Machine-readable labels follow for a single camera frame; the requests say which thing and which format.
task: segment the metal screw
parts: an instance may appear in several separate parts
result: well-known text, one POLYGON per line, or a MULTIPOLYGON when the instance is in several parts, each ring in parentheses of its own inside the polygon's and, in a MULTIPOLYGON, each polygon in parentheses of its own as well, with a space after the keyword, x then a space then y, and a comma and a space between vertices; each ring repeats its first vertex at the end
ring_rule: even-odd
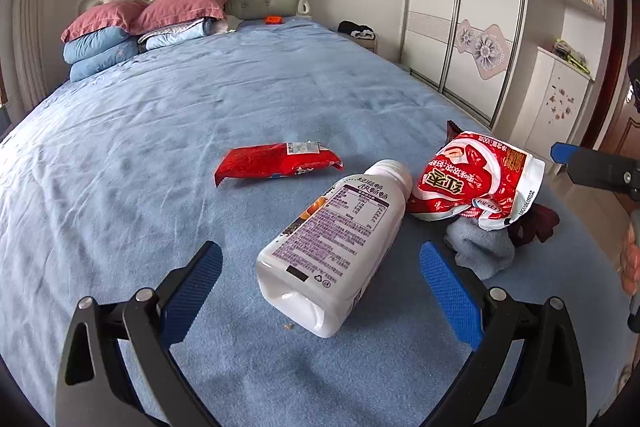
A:
POLYGON ((91 297, 82 297, 78 301, 78 308, 80 308, 81 310, 85 310, 87 308, 90 308, 92 304, 94 304, 94 300, 91 297))
POLYGON ((562 302, 562 299, 559 299, 558 297, 551 297, 549 299, 549 304, 551 304, 551 307, 555 310, 561 310, 564 308, 564 302, 562 302))
POLYGON ((507 292, 502 288, 491 288, 489 295, 494 301, 504 301, 507 298, 507 292))
POLYGON ((136 301, 145 302, 154 296, 154 291, 151 288, 142 288, 136 292, 136 301))

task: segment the red wrapper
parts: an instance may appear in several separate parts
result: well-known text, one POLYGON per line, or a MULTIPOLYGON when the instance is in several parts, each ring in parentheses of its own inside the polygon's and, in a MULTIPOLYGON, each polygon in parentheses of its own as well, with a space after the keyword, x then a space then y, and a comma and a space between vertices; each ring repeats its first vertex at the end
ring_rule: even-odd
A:
POLYGON ((511 145, 472 132, 458 134, 429 162, 407 203, 426 221, 461 214, 484 230, 507 227, 536 198, 545 164, 511 145))
POLYGON ((318 142, 274 143, 231 149, 216 170, 216 186, 225 178, 280 178, 333 165, 342 161, 318 142))

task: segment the human hand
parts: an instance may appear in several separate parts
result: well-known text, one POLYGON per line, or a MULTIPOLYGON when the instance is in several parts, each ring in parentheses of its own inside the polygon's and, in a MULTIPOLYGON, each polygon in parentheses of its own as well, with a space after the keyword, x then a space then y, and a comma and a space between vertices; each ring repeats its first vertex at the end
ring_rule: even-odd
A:
POLYGON ((620 266, 622 266, 620 271, 622 287, 629 295, 634 295, 638 291, 640 279, 640 248, 636 246, 636 233, 632 225, 629 225, 620 253, 620 266))

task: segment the plastic bottle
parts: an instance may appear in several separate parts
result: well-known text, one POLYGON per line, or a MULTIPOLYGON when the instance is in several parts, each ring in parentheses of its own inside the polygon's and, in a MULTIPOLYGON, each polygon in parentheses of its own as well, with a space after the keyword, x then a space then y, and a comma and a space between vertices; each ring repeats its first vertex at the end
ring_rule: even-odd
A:
POLYGON ((396 238, 412 185, 393 160, 338 181, 259 253, 262 296, 318 337, 334 335, 396 238))

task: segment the curtain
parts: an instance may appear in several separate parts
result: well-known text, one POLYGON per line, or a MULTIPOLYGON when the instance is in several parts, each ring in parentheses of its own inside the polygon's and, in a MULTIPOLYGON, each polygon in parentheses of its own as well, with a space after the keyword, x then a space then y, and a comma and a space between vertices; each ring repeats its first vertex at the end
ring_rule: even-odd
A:
POLYGON ((32 110, 47 95, 42 67, 44 0, 14 0, 14 55, 24 108, 32 110))

